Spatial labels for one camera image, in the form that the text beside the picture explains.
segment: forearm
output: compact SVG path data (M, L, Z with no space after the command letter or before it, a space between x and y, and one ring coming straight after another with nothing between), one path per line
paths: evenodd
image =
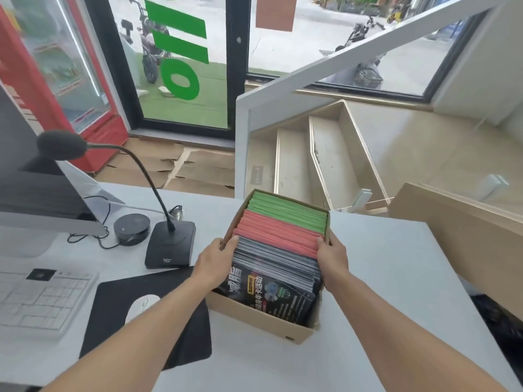
M61 374L44 392L150 391L207 292L204 283L188 278Z
M331 288L387 392L502 392L484 370L347 273Z

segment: black mouse pad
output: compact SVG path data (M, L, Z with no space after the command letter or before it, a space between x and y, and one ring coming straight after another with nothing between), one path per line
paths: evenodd
M193 267L103 282L98 285L80 357L95 349L126 322L131 304L147 294L162 298L190 277ZM212 354L209 311L205 300L196 308L171 351L164 370L207 359Z

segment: white handrail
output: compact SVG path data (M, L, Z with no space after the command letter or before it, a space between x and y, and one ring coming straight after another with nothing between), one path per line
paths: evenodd
M509 0L451 0L236 99L235 197L245 197L250 110Z

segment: red beverage cooler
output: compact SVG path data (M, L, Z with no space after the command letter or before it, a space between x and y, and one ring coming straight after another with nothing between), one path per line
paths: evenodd
M89 142L128 138L75 0L0 0L0 80L31 124ZM72 163L97 172L113 150Z

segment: computer monitor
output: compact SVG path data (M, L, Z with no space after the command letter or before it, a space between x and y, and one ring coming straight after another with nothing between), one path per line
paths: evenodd
M104 235L105 229L0 82L0 226Z

